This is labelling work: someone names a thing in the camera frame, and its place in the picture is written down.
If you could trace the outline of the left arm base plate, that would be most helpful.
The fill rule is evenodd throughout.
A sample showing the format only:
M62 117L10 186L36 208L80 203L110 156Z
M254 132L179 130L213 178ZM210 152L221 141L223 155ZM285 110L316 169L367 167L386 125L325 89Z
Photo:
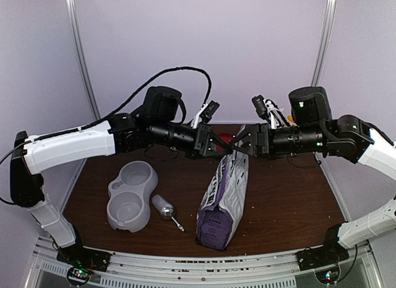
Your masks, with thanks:
M106 251L86 248L81 243L75 243L69 247L58 247L56 259L86 272L106 272L111 254Z

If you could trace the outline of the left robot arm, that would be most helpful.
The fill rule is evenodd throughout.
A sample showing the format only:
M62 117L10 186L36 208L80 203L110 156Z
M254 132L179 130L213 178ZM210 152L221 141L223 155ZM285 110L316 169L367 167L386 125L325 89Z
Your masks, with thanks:
M50 205L43 192L41 173L69 162L125 154L151 144L182 151L189 159L227 155L231 147L209 125L218 107L217 102L204 105L193 125L176 123L177 110L185 109L181 92L154 86L147 90L143 104L132 113L115 113L90 126L42 136L28 136L21 131L15 137L11 153L11 200L29 209L52 236L60 253L76 266L82 266L89 259L88 250L77 229Z

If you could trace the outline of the purple puppy food bag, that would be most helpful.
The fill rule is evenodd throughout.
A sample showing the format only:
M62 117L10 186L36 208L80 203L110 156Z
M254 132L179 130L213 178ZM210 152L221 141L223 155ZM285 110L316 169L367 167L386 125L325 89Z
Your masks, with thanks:
M196 215L198 244L227 248L243 216L248 175L248 155L233 151L221 158Z

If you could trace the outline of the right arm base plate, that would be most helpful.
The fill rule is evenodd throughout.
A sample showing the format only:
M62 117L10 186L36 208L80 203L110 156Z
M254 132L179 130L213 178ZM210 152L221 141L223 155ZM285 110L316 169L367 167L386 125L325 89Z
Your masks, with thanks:
M337 264L348 258L348 250L338 245L306 248L296 253L296 259L301 271Z

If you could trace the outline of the metal food scoop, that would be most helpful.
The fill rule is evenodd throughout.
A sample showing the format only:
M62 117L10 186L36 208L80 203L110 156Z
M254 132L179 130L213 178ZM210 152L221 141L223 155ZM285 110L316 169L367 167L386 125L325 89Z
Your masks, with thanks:
M156 194L152 197L152 204L163 219L172 220L180 231L186 231L176 219L176 208L167 199Z

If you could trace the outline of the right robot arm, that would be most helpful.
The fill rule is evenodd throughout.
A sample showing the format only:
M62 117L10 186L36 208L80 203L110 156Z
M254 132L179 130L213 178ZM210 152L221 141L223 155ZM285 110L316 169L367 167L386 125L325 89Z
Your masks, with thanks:
M332 118L323 87L302 87L288 95L293 126L272 129L268 123L243 129L230 146L253 157L320 152L371 167L395 179L395 142L375 125L354 115ZM395 228L395 200L365 216L327 230L317 259L330 264L341 251Z

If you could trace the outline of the grey double pet bowl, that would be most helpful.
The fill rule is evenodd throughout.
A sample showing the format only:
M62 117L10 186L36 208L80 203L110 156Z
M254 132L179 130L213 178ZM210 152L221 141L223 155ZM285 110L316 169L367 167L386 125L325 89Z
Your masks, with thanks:
M150 220L150 196L157 184L158 175L149 163L133 161L123 166L108 185L110 227L132 233L142 230Z

